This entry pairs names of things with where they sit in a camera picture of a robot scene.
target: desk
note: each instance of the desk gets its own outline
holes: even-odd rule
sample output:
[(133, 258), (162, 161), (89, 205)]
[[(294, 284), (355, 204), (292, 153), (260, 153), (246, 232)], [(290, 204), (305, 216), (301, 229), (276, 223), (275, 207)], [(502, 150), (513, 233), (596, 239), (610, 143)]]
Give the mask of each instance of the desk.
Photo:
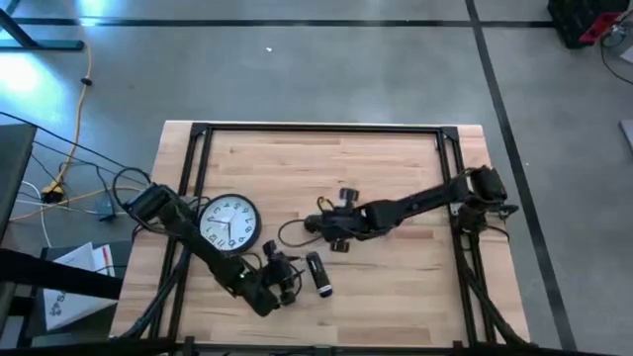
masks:
[[(154, 181), (177, 190), (191, 127), (191, 122), (165, 124), (152, 171)], [(460, 126), (458, 132), (465, 165), (490, 164), (482, 128)], [(442, 183), (432, 135), (213, 131), (211, 146), (203, 195), (236, 192), (254, 202), (264, 227), (250, 251), (261, 256), (261, 245), (276, 238), (281, 223), (314, 213), (317, 197), (335, 199), (340, 187), (358, 189), (362, 204)], [(196, 151), (191, 167), (194, 177), (200, 149)], [(190, 195), (194, 180), (189, 181)], [(293, 228), (285, 230), (287, 239), (309, 238), (300, 226)], [(136, 238), (113, 335), (126, 331), (154, 296), (166, 243), (164, 236), (148, 232)], [(484, 232), (480, 248), (491, 299), (527, 339), (506, 238), (495, 231)], [(347, 254), (329, 252), (323, 244), (284, 250), (294, 255), (318, 251), (333, 296), (320, 298), (306, 275), (294, 305), (262, 318), (218, 286), (206, 265), (194, 256), (178, 339), (195, 336), (201, 344), (386, 347), (444, 347), (466, 340), (446, 209), (414, 217), (384, 238), (354, 240)], [(473, 301), (483, 340), (479, 305), (474, 297)], [(165, 306), (160, 335), (167, 333), (172, 304), (173, 293)]]

